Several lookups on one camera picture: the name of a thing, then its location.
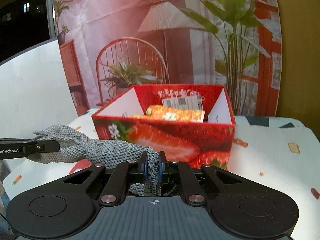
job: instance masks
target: crosshair symbol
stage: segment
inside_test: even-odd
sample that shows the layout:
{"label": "crosshair symbol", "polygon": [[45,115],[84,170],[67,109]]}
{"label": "crosshair symbol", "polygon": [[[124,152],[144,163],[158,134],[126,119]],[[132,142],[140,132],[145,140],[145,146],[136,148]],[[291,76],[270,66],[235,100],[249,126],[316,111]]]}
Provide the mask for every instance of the crosshair symbol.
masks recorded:
{"label": "crosshair symbol", "polygon": [[159,200],[157,200],[157,199],[153,199],[153,200],[151,200],[151,201],[149,201],[149,202],[151,202],[153,205],[155,205],[155,204],[158,204],[158,203],[161,202],[161,201],[159,201]]}

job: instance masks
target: gray cloth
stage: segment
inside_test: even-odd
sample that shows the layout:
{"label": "gray cloth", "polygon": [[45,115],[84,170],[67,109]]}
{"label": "gray cloth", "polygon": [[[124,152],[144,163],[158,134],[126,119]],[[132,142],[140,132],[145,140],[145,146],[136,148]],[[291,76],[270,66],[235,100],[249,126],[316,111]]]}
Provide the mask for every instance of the gray cloth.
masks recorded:
{"label": "gray cloth", "polygon": [[38,140],[56,140],[60,143],[58,153],[33,154],[28,159],[41,162],[77,162],[88,159],[92,164],[102,163],[112,169],[121,162],[138,161],[143,152],[148,153],[148,181],[145,185],[134,184],[129,190],[138,195],[161,195],[159,177],[159,154],[151,147],[140,146],[120,140],[91,140],[85,134],[66,125],[54,125],[35,132]]}

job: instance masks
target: red box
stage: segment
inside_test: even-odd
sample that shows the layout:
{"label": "red box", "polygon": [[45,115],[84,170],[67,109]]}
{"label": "red box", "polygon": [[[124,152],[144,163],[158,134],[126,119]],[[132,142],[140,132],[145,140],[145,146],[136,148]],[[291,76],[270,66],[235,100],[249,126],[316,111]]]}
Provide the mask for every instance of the red box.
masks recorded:
{"label": "red box", "polygon": [[[150,105],[162,105],[162,98],[201,96],[208,122],[178,122],[131,118]],[[167,160],[185,161],[193,168],[211,163],[227,168],[235,134],[235,118],[223,86],[161,84],[135,85],[93,116],[101,140],[120,139],[163,150]]]}

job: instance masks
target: silver bolt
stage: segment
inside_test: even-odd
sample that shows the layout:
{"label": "silver bolt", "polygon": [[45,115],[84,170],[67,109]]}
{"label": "silver bolt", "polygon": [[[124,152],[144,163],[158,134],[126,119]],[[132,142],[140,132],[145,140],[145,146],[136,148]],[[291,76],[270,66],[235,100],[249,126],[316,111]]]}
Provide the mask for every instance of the silver bolt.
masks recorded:
{"label": "silver bolt", "polygon": [[113,196],[113,195],[104,195],[101,197],[101,201],[104,203],[112,203],[116,200],[117,200],[116,196]]}
{"label": "silver bolt", "polygon": [[189,200],[193,203],[201,203],[202,201],[204,201],[204,196],[201,195],[191,195],[189,197]]}

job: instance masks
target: gray ribbed plate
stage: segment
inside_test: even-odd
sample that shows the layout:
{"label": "gray ribbed plate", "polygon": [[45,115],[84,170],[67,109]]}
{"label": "gray ribbed plate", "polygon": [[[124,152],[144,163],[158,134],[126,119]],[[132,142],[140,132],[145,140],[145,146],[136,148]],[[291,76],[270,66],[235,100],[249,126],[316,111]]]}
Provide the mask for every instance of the gray ribbed plate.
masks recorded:
{"label": "gray ribbed plate", "polygon": [[221,230],[204,208],[188,206],[180,197],[132,196],[120,206],[102,208],[91,225],[66,239],[239,240]]}

